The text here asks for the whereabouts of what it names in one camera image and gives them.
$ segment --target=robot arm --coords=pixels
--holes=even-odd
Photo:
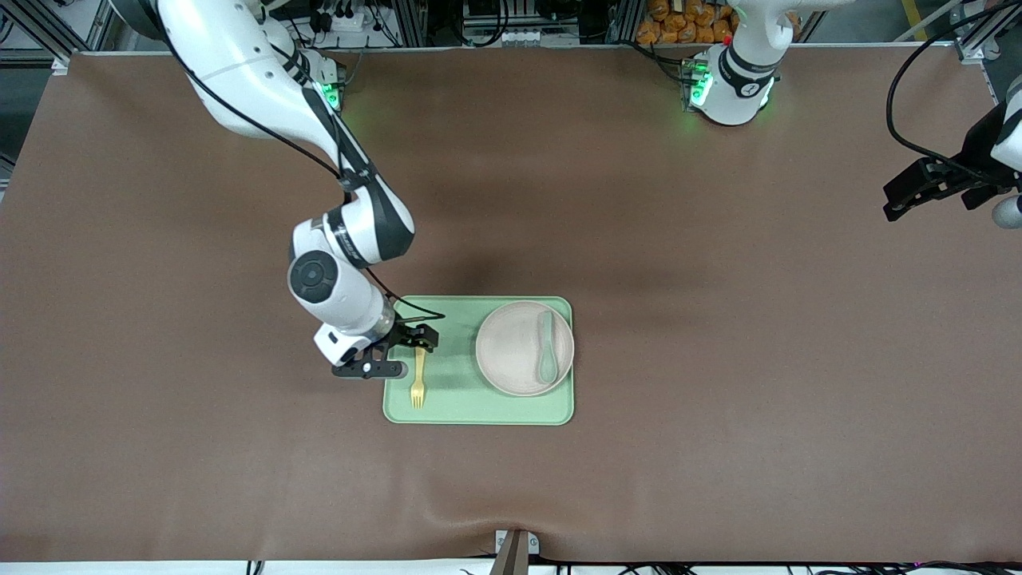
[[[288,284],[323,322],[320,351],[341,367],[390,337],[393,309],[359,269],[405,253],[415,226],[334,111],[322,78],[258,1],[153,1],[157,26],[217,122],[244,136],[308,142],[336,166],[345,201],[291,235]]]
[[[824,10],[854,0],[730,0],[741,23],[728,46],[714,45],[695,57],[706,62],[702,78],[688,88],[688,101],[726,126],[752,119],[766,105],[793,29],[786,12]]]
[[[1022,171],[1020,123],[1022,76],[1009,87],[1008,98],[969,130],[962,151],[951,156],[958,165],[973,173],[930,157],[917,159],[884,186],[887,219],[896,221],[917,205],[957,193],[962,193],[967,209],[975,209],[996,195],[1018,189]],[[1022,228],[1022,196],[997,203],[993,221],[1006,229]]]

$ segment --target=round plate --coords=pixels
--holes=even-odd
[[[544,313],[554,315],[557,379],[540,381]],[[539,302],[513,302],[494,310],[475,338],[475,361],[482,376],[500,391],[519,397],[547,393],[564,381],[574,362],[571,327],[561,315]]]

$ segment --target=snack package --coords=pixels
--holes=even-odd
[[[792,37],[798,40],[798,37],[802,35],[802,18],[798,17],[798,12],[795,10],[790,10],[787,16],[788,20],[791,21],[792,28],[795,29],[792,31]]]
[[[693,18],[696,26],[710,26],[713,23],[713,19],[716,18],[716,8],[711,5],[703,6],[703,11],[701,14]]]
[[[685,14],[671,13],[663,20],[663,30],[666,32],[681,32],[685,30],[689,21],[685,19]]]
[[[696,42],[700,44],[713,43],[713,29],[708,26],[696,27]]]
[[[731,26],[728,20],[716,20],[713,22],[713,41],[724,42],[724,39],[731,36]]]
[[[670,14],[670,4],[667,0],[649,0],[646,7],[649,9],[649,16],[656,21],[663,21],[663,18]]]
[[[696,41],[696,25],[689,22],[685,28],[678,32],[678,41],[682,44],[688,44],[689,42]]]
[[[641,25],[639,25],[639,32],[636,33],[636,42],[639,44],[656,44],[656,41],[659,38],[659,22],[644,20]]]
[[[685,17],[689,21],[693,21],[696,16],[702,15],[705,11],[706,6],[702,3],[702,0],[685,0]]]

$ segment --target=tabletop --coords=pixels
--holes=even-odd
[[[909,48],[798,48],[750,124],[628,49],[369,54],[344,117],[418,233],[402,294],[574,309],[574,418],[399,426],[286,289],[322,169],[218,126],[169,57],[77,55],[0,204],[0,560],[1022,560],[1017,235],[884,125]],[[897,121],[991,107],[929,50]]]

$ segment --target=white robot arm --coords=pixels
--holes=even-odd
[[[341,367],[390,338],[393,308],[359,270],[405,253],[415,225],[334,111],[330,66],[314,62],[323,56],[303,54],[258,0],[136,1],[151,2],[217,122],[244,136],[308,142],[336,166],[322,163],[338,176],[345,201],[294,228],[288,270],[291,294],[323,323],[314,338],[323,355]]]
[[[1022,76],[1009,86],[1006,100],[1005,123],[990,157],[1015,170],[1018,184],[1018,173],[1022,172]],[[993,207],[993,221],[1005,229],[1022,229],[1022,195],[1002,199]]]
[[[789,10],[824,10],[854,0],[730,0],[740,25],[730,45],[716,44],[695,56],[707,70],[688,87],[692,107],[725,126],[752,119],[766,105],[775,71],[791,46]]]

